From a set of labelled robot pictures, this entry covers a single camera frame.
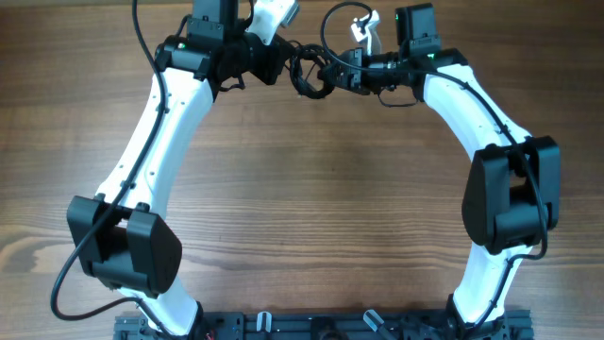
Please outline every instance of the black bracket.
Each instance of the black bracket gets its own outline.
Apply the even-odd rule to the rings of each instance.
[[[446,310],[424,310],[382,314],[381,318],[383,327],[397,340],[462,339],[463,332],[457,324],[446,324],[449,316]],[[204,327],[196,328],[199,331],[189,334],[187,340],[384,340],[363,321],[363,314],[275,314],[271,319],[270,326],[258,330],[258,315],[204,313]],[[529,311],[508,311],[496,324],[484,326],[492,331],[481,332],[472,339],[532,340],[534,337]],[[113,340],[163,338],[148,327],[147,318],[142,314],[115,318]]]
[[[193,19],[218,23],[227,31],[237,24],[239,1],[193,0]]]
[[[441,50],[441,36],[436,31],[432,4],[397,8],[395,13],[401,60]]]
[[[76,246],[108,207],[102,199],[72,199],[67,223]],[[82,249],[79,260],[86,275],[98,278],[108,288],[127,287],[155,298],[174,282],[182,244],[159,215],[148,212],[148,206],[139,207],[118,206]],[[122,220],[127,220],[126,227],[117,227]]]
[[[560,149],[551,137],[528,138],[519,145],[536,177],[547,229],[558,223]],[[542,238],[540,217],[529,183],[511,187],[510,176],[525,178],[520,156],[511,146],[488,145],[475,153],[461,215],[468,235],[491,254]]]
[[[225,26],[203,19],[187,21],[187,39],[202,50],[211,51],[225,42]]]
[[[354,66],[362,66],[362,48],[344,51],[338,58]],[[369,90],[361,86],[361,70],[332,62],[322,71],[321,79],[341,89],[354,94],[368,95]]]

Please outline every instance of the wooden table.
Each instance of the wooden table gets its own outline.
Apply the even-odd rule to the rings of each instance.
[[[382,13],[394,50],[394,8]],[[332,2],[302,3],[281,34],[318,43]],[[190,5],[142,6],[153,48]],[[604,337],[604,24],[597,1],[435,1],[444,47],[458,47],[519,125],[562,152],[560,223],[538,263],[523,263],[508,308],[530,308],[539,339]],[[241,13],[247,12],[242,5]],[[353,46],[352,14],[330,21]],[[132,306],[66,323],[48,297],[74,248],[65,210],[92,196],[124,150],[151,71],[128,6],[0,10],[0,339],[107,339]],[[220,95],[191,144],[167,222],[184,245],[180,275],[207,311],[441,308],[470,240],[461,198],[470,162],[426,105],[386,109],[335,91],[300,98],[282,76],[246,75]],[[401,99],[411,98],[401,89]],[[75,265],[68,313],[117,298]]]

